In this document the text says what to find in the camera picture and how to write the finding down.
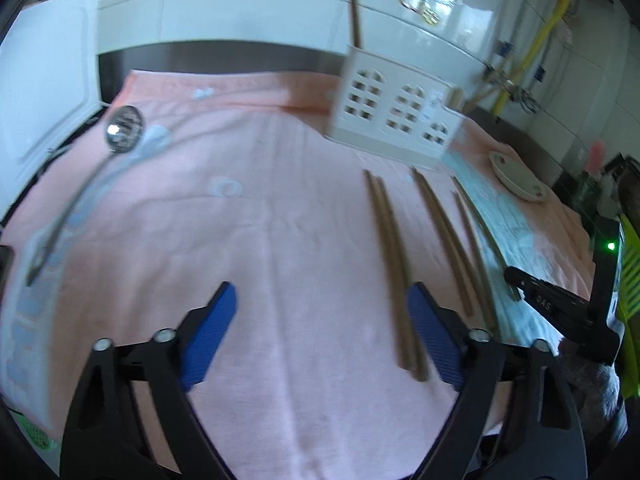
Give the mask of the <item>wooden chopstick crossing pair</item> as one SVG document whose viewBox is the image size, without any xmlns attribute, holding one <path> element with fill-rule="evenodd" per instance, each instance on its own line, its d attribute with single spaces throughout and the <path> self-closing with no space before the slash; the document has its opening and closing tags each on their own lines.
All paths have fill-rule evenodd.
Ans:
<svg viewBox="0 0 640 480">
<path fill-rule="evenodd" d="M 460 194 L 460 197 L 463 200 L 464 206 L 465 206 L 466 210 L 468 211 L 468 214 L 470 215 L 470 218 L 472 219 L 472 223 L 473 223 L 473 226 L 474 226 L 475 231 L 476 231 L 478 242 L 480 243 L 480 237 L 478 236 L 478 233 L 480 233 L 480 234 L 482 234 L 484 236 L 484 240 L 486 240 L 486 243 L 487 243 L 489 249 L 494 254 L 494 257 L 496 258 L 496 261 L 498 263 L 499 270 L 501 272 L 503 272 L 504 270 L 506 270 L 506 267 L 508 266 L 506 264 L 506 258 L 504 258 L 504 255 L 503 255 L 503 253 L 502 253 L 502 251 L 501 251 L 501 249 L 500 249 L 495 237 L 492 235 L 491 230 L 489 229 L 489 226 L 488 226 L 487 222 L 485 221 L 483 216 L 480 214 L 480 210 L 477 208 L 477 206 L 471 200 L 471 197 L 469 196 L 469 193 L 465 191 L 465 188 L 462 185 L 462 183 L 459 181 L 459 179 L 457 177 L 452 177 L 451 180 L 452 180 L 452 183 L 454 184 L 454 186 L 456 187 L 456 192 L 458 192 Z M 471 262 L 468 264 L 468 268 L 469 268 L 468 273 L 469 273 L 470 279 L 472 280 L 472 283 L 473 283 L 474 287 L 476 288 L 477 296 L 481 297 L 480 296 L 480 284 L 478 284 L 477 277 L 476 277 L 474 269 L 472 267 L 472 263 L 473 263 L 473 261 L 471 260 Z"/>
<path fill-rule="evenodd" d="M 470 215 L 468 214 L 468 211 L 466 210 L 463 200 L 458 192 L 454 193 L 454 199 L 456 200 L 460 216 L 464 224 L 466 235 L 469 237 L 473 261 L 472 267 L 477 277 L 478 284 L 480 284 L 480 296 L 482 296 L 484 319 L 491 333 L 497 339 L 500 339 L 501 332 L 498 323 L 496 308 L 494 305 L 494 296 L 492 296 L 487 266 L 484 263 L 482 252 L 480 251 L 480 243 L 478 242 L 472 219 L 470 218 Z"/>
</svg>

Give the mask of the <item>white ceramic bowl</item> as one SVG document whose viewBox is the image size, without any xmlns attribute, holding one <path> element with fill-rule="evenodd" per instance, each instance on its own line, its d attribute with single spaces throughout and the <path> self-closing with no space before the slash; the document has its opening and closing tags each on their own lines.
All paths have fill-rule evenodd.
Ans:
<svg viewBox="0 0 640 480">
<path fill-rule="evenodd" d="M 529 203 L 548 200 L 544 184 L 521 162 L 495 151 L 488 157 L 496 177 L 513 195 Z"/>
</svg>

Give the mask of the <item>pink bottle brush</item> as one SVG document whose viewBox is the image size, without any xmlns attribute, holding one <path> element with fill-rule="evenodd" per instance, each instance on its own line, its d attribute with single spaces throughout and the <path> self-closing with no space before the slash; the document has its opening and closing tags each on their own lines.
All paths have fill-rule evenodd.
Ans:
<svg viewBox="0 0 640 480">
<path fill-rule="evenodd" d="M 605 158 L 606 146 L 602 140 L 594 141 L 591 145 L 589 158 L 587 160 L 585 170 L 588 174 L 597 174 Z"/>
</svg>

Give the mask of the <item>pink and blue towel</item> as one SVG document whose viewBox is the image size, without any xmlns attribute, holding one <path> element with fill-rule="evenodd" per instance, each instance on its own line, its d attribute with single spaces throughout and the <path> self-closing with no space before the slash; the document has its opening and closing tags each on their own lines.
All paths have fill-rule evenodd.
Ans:
<svg viewBox="0 0 640 480">
<path fill-rule="evenodd" d="M 410 169 L 328 140 L 337 81 L 319 74 L 134 72 L 117 105 L 149 136 L 111 160 L 32 286 L 32 255 L 106 159 L 96 125 L 61 156 L 2 233 L 15 260 L 1 309 L 1 392 L 62 436 L 93 343 L 149 339 L 222 282 L 238 310 L 198 418 L 241 479 L 399 479 L 454 405 L 454 389 L 397 363 L 367 174 L 383 179 L 412 277 L 460 296 Z"/>
</svg>

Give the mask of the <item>metal ladle spoon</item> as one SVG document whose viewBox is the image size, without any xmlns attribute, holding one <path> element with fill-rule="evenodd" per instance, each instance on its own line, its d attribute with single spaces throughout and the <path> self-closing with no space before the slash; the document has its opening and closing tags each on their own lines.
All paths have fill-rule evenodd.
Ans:
<svg viewBox="0 0 640 480">
<path fill-rule="evenodd" d="M 145 121 L 142 113 L 133 105 L 121 106 L 108 116 L 107 125 L 104 129 L 104 140 L 108 148 L 108 155 L 106 159 L 102 160 L 102 162 L 92 170 L 92 173 L 86 177 L 84 183 L 78 188 L 74 196 L 55 220 L 46 241 L 41 244 L 34 258 L 32 258 L 32 263 L 25 278 L 27 287 L 32 286 L 32 283 L 38 278 L 46 265 L 50 255 L 54 252 L 62 229 L 66 225 L 66 221 L 76 207 L 76 204 L 81 199 L 82 194 L 88 190 L 92 181 L 113 158 L 121 154 L 127 154 L 137 146 L 142 137 L 144 126 Z"/>
</svg>

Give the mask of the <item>chopstick in holder right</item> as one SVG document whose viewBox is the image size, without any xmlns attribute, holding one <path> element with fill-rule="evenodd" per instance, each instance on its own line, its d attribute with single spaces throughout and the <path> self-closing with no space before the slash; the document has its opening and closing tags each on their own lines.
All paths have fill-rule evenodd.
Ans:
<svg viewBox="0 0 640 480">
<path fill-rule="evenodd" d="M 478 104 L 480 104 L 480 102 L 482 102 L 484 99 L 487 99 L 488 96 L 492 96 L 500 88 L 500 84 L 493 84 L 492 86 L 489 86 L 482 91 L 476 92 L 474 96 L 472 96 L 472 98 L 469 98 L 465 102 L 464 107 L 462 108 L 462 113 L 465 115 L 471 113 L 472 110 L 474 110 L 474 108 L 477 107 Z"/>
</svg>

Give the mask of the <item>chopstick in holder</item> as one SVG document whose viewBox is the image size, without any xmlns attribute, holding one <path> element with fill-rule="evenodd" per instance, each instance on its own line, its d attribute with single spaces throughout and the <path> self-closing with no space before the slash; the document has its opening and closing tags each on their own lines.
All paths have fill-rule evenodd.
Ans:
<svg viewBox="0 0 640 480">
<path fill-rule="evenodd" d="M 465 102 L 464 107 L 462 108 L 462 113 L 465 115 L 471 113 L 472 110 L 474 110 L 474 108 L 477 107 L 478 104 L 480 104 L 480 102 L 482 102 L 484 99 L 487 99 L 488 96 L 492 96 L 500 88 L 500 84 L 493 84 L 492 86 L 489 86 L 482 91 L 476 92 L 474 96 L 472 96 L 472 98 L 469 98 Z"/>
<path fill-rule="evenodd" d="M 352 36 L 352 45 L 361 48 L 361 27 L 358 0 L 348 0 L 349 2 L 349 19 L 350 19 L 350 36 Z"/>
</svg>

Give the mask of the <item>white plastic utensil holder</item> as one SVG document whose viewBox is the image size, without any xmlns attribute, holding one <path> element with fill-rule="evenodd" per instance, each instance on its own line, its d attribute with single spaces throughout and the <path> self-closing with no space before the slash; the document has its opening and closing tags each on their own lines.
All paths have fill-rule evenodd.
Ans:
<svg viewBox="0 0 640 480">
<path fill-rule="evenodd" d="M 464 116 L 462 89 L 414 67 L 352 47 L 341 71 L 326 136 L 371 154 L 431 168 Z"/>
</svg>

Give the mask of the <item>chopstick in holder left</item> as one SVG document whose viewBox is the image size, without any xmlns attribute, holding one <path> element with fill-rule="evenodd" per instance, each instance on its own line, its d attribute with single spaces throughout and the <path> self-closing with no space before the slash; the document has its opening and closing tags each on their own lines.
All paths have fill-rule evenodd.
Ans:
<svg viewBox="0 0 640 480">
<path fill-rule="evenodd" d="M 350 19 L 350 36 L 352 36 L 352 45 L 361 48 L 361 27 L 358 0 L 348 0 L 349 2 L 349 19 Z"/>
</svg>

